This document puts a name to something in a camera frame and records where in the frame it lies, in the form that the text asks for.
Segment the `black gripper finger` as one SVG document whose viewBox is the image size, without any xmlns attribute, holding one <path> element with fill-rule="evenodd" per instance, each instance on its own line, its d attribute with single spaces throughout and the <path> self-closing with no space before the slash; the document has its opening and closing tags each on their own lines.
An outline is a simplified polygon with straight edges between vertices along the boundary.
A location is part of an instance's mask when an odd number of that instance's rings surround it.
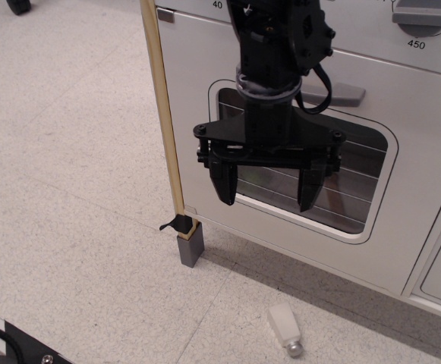
<svg viewBox="0 0 441 364">
<path fill-rule="evenodd" d="M 309 168 L 302 168 L 299 171 L 297 201 L 300 212 L 306 212 L 313 208 L 325 177 L 326 167 L 321 161 L 315 161 Z"/>
<path fill-rule="evenodd" d="M 235 203 L 238 166 L 223 161 L 209 162 L 209 175 L 219 199 L 228 206 Z"/>
</svg>

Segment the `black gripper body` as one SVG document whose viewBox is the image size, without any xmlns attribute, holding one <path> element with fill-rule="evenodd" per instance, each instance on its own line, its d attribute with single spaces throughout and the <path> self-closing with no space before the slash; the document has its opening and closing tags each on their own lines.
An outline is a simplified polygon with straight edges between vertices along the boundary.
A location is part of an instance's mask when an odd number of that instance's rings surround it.
<svg viewBox="0 0 441 364">
<path fill-rule="evenodd" d="M 304 107 L 299 84 L 281 92 L 241 86 L 235 92 L 244 101 L 242 113 L 193 129 L 197 160 L 205 168 L 210 161 L 223 161 L 300 171 L 321 161 L 326 177 L 339 171 L 346 136 L 317 123 L 319 112 Z"/>
</svg>

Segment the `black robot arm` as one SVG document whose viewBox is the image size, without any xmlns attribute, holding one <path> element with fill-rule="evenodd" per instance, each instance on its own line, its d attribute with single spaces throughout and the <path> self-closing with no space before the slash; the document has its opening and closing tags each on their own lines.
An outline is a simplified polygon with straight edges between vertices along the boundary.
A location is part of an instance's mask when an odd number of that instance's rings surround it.
<svg viewBox="0 0 441 364">
<path fill-rule="evenodd" d="M 198 161 L 227 205 L 235 202 L 239 166 L 296 169 L 298 205 L 307 211 L 324 180 L 340 169 L 346 139 L 314 120 L 330 98 L 307 108 L 301 94 L 310 72 L 331 88 L 321 63 L 333 53 L 335 31 L 317 1 L 230 1 L 228 11 L 240 46 L 236 87 L 245 105 L 237 116 L 194 128 Z"/>
</svg>

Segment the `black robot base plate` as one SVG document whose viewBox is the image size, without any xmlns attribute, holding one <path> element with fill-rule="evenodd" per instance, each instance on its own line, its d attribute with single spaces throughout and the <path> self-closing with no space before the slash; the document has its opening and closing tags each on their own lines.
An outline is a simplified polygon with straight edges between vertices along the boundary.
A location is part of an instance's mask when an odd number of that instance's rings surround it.
<svg viewBox="0 0 441 364">
<path fill-rule="evenodd" d="M 5 332 L 20 347 L 25 363 L 71 364 L 63 355 L 9 322 L 5 322 Z"/>
</svg>

